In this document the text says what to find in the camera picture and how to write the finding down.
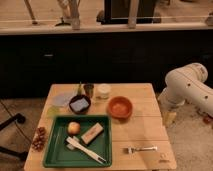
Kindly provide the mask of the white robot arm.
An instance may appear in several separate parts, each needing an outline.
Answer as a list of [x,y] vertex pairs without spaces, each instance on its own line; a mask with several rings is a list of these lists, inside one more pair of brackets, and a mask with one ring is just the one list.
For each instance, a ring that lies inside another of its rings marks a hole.
[[200,63],[191,63],[166,74],[166,87],[157,98],[164,126],[174,121],[174,109],[186,101],[213,118],[213,88],[204,84],[207,78],[208,71]]

